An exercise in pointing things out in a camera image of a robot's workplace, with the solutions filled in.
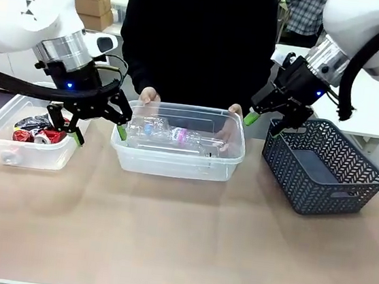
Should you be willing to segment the person's left hand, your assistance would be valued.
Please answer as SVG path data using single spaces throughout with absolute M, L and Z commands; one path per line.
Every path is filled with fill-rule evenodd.
M 237 114 L 240 119 L 243 119 L 242 107 L 239 104 L 232 104 L 228 111 Z M 216 138 L 223 140 L 223 145 L 220 147 L 220 152 L 225 152 L 229 147 L 229 139 L 235 132 L 235 122 L 232 119 L 227 119 L 223 128 L 216 134 Z

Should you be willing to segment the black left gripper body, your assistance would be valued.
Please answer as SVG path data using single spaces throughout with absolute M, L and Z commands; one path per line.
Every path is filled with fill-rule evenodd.
M 66 110 L 80 119 L 109 116 L 109 102 L 114 95 L 115 79 L 104 82 L 101 72 L 116 73 L 116 67 L 90 62 L 75 70 L 69 70 L 62 61 L 38 61 L 35 68 L 51 77 L 55 88 L 35 87 L 38 97 L 59 102 Z

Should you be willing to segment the person's right hand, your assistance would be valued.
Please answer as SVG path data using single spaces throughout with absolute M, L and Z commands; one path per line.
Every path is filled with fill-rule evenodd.
M 141 91 L 139 97 L 139 101 L 142 101 L 143 104 L 149 104 L 150 102 L 161 102 L 161 96 L 157 93 L 156 89 L 148 86 L 146 88 L 143 88 Z

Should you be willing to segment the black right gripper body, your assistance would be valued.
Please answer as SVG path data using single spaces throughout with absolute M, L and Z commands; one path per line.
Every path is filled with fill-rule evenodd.
M 251 105 L 255 112 L 279 112 L 284 116 L 308 119 L 312 105 L 327 93 L 328 84 L 317 77 L 302 56 L 283 69 L 269 83 L 268 92 L 254 95 Z

